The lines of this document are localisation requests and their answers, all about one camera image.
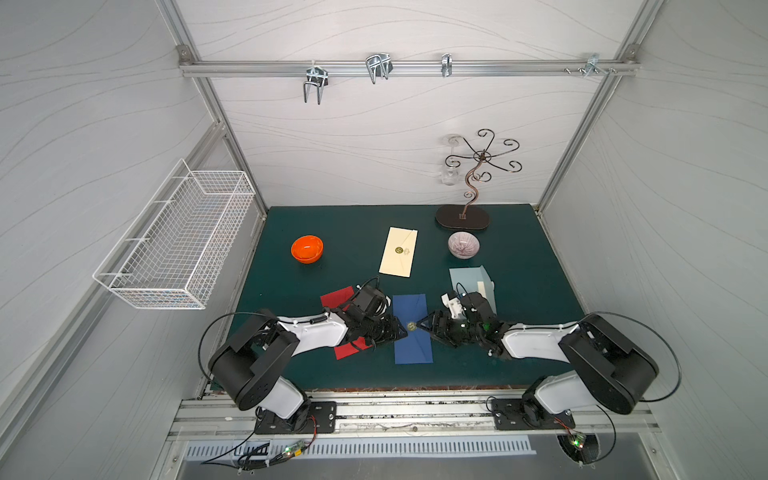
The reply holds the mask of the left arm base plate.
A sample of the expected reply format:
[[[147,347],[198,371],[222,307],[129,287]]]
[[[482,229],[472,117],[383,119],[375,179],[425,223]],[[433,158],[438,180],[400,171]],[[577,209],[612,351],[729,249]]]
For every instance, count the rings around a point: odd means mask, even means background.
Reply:
[[[333,401],[307,400],[287,419],[276,413],[256,410],[257,435],[309,435],[329,434],[335,431],[337,403]]]

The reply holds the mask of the metal hook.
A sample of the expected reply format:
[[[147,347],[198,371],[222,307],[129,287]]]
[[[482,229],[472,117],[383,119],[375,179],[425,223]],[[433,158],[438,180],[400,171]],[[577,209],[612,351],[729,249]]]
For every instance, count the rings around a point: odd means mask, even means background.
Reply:
[[[365,60],[365,66],[373,84],[376,84],[379,78],[388,80],[393,70],[392,59],[388,53],[368,56]]]
[[[450,53],[445,53],[441,57],[441,75],[443,78],[449,78],[453,70],[453,57]]]
[[[312,66],[306,70],[306,80],[303,83],[303,100],[309,102],[309,96],[312,91],[316,94],[317,104],[322,102],[323,91],[328,85],[329,73],[320,66]]]
[[[563,71],[567,75],[579,75],[583,78],[587,78],[589,76],[608,77],[618,73],[616,68],[610,66],[605,67],[602,65],[600,63],[600,57],[597,53],[590,55],[581,67],[576,69],[564,68]]]

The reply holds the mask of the striped ceramic bowl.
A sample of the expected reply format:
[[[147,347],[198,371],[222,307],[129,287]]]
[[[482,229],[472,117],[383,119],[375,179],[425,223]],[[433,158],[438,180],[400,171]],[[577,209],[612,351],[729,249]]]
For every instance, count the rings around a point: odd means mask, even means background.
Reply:
[[[453,233],[447,241],[449,252],[456,258],[466,260],[479,253],[480,242],[478,238],[465,231]]]

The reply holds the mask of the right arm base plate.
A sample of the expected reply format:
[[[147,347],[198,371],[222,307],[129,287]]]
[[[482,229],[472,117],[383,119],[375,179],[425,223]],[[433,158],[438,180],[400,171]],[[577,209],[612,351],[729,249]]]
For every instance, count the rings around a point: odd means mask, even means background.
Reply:
[[[573,417],[549,413],[533,400],[488,397],[486,409],[491,414],[494,428],[499,431],[573,430]]]

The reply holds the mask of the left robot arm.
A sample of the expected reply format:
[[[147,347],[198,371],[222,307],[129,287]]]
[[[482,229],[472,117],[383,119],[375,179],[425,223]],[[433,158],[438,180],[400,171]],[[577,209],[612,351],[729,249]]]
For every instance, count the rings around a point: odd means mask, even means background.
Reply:
[[[245,323],[210,357],[209,377],[237,408],[259,408],[298,428],[309,415],[307,395],[283,373],[291,360],[320,348],[394,343],[408,331],[391,312],[392,301],[370,284],[361,286],[337,307],[305,317],[252,312]]]

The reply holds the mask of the cream envelope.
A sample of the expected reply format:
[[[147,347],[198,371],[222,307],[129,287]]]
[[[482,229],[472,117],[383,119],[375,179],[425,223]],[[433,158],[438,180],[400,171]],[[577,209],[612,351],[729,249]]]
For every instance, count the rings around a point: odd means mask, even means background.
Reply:
[[[417,237],[417,230],[390,227],[379,273],[409,278],[412,271]]]

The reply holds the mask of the dark jewelry stand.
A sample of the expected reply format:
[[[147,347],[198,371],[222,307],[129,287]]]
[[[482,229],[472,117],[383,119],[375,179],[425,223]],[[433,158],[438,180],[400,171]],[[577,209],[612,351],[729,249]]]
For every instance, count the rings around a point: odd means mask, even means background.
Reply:
[[[482,207],[477,205],[480,190],[479,185],[489,183],[493,179],[493,170],[508,174],[518,174],[523,170],[523,164],[515,159],[506,164],[500,164],[498,158],[517,152],[521,145],[513,138],[502,138],[502,151],[491,151],[496,142],[496,133],[489,128],[481,128],[476,133],[480,139],[487,143],[483,147],[475,147],[463,135],[453,134],[447,138],[452,148],[467,147],[467,154],[452,152],[444,159],[444,167],[447,173],[457,173],[463,162],[471,162],[472,166],[464,175],[466,191],[464,204],[446,204],[438,208],[435,219],[437,223],[452,231],[482,231],[490,225],[490,215]]]

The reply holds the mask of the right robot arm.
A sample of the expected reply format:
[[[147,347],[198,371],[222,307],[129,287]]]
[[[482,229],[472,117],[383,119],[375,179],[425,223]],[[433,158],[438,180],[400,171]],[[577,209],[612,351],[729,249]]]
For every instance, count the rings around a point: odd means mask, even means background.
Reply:
[[[589,406],[627,415],[655,381],[658,364],[601,314],[551,325],[503,322],[480,293],[443,296],[444,308],[416,326],[451,347],[478,345],[490,357],[544,359],[571,370],[536,380],[519,411],[531,426],[546,417]]]

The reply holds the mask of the aluminium crossbar rail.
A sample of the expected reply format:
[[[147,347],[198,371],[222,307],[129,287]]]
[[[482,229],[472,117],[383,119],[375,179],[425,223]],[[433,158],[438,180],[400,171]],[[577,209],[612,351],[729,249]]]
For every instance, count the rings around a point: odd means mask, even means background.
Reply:
[[[453,57],[450,77],[521,77],[521,76],[579,76],[567,75],[563,69],[581,67],[587,59],[577,60],[460,60]],[[638,62],[600,59],[605,67],[618,70],[616,75],[633,75]],[[443,78],[441,58],[431,60],[392,60],[391,78]],[[325,61],[198,61],[179,66],[189,78],[303,78],[306,70],[320,66],[331,78],[363,78],[368,76],[364,60]]]

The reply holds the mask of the light blue envelope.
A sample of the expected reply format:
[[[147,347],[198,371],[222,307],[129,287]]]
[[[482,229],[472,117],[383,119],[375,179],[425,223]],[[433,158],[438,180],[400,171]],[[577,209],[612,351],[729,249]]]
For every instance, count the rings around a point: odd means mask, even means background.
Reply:
[[[483,266],[451,268],[450,279],[454,291],[457,294],[477,292],[490,304],[491,310],[496,313],[495,284]]]

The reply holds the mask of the dark blue envelope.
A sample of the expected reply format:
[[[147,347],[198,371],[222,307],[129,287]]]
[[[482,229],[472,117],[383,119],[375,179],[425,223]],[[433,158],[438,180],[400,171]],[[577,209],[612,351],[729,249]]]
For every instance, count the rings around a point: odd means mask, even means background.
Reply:
[[[431,337],[417,323],[427,316],[425,294],[396,295],[393,314],[406,329],[407,336],[394,344],[396,365],[423,365],[433,363]]]

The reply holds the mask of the orange plastic bowl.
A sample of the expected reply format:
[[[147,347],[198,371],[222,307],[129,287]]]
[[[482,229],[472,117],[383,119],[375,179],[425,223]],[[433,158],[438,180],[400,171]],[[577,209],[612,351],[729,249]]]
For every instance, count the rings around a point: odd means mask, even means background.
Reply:
[[[315,235],[305,235],[293,242],[290,252],[299,263],[312,264],[322,257],[324,243]]]

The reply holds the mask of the red envelope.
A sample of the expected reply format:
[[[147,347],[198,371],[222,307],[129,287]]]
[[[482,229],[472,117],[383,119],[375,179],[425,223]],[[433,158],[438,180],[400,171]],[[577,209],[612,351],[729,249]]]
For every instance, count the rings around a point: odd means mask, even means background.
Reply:
[[[321,296],[320,301],[323,307],[330,309],[337,308],[348,301],[353,294],[354,289],[352,287],[346,287]],[[371,348],[371,345],[368,345],[363,337],[359,337],[353,342],[346,342],[336,346],[334,348],[334,355],[337,360],[342,360],[369,348]]]

